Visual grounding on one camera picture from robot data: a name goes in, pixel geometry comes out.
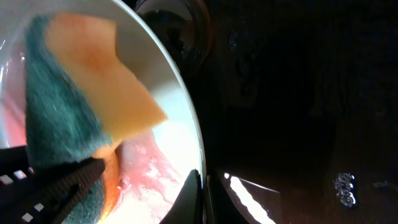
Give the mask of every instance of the green scrubber pad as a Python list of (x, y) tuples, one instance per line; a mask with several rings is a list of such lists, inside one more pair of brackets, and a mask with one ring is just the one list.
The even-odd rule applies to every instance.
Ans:
[[(111, 143), (80, 90), (46, 46), (44, 31), (50, 19), (36, 17), (26, 32), (27, 153), (37, 172), (80, 162), (99, 146)], [(90, 191), (64, 223), (98, 222), (104, 207), (102, 179)]]

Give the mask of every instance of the sponge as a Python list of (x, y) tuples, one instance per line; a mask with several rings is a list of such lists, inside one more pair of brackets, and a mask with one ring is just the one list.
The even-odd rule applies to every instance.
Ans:
[(116, 47), (116, 23), (97, 17), (63, 12), (38, 16), (27, 28), (30, 165), (40, 172), (89, 157), (105, 161), (103, 176), (92, 190), (97, 194), (86, 196), (66, 223), (97, 223), (109, 215), (119, 198), (114, 150), (123, 140), (166, 120), (120, 62)]

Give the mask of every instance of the dark background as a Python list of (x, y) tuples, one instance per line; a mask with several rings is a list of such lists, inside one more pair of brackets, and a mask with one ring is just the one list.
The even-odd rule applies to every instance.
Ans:
[[(206, 5), (211, 49), (182, 77), (209, 173), (278, 190), (281, 206), (265, 205), (285, 223), (398, 223), (397, 4)], [(358, 177), (355, 210), (335, 196), (339, 172)], [(373, 187), (385, 180), (389, 188)]]

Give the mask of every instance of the yellow sponge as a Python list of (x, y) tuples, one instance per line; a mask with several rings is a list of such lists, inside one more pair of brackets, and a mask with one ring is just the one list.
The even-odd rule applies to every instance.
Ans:
[(115, 22), (59, 13), (48, 25), (45, 41), (112, 139), (113, 145), (104, 146), (94, 157), (106, 157), (122, 140), (166, 119), (149, 92), (118, 59)]

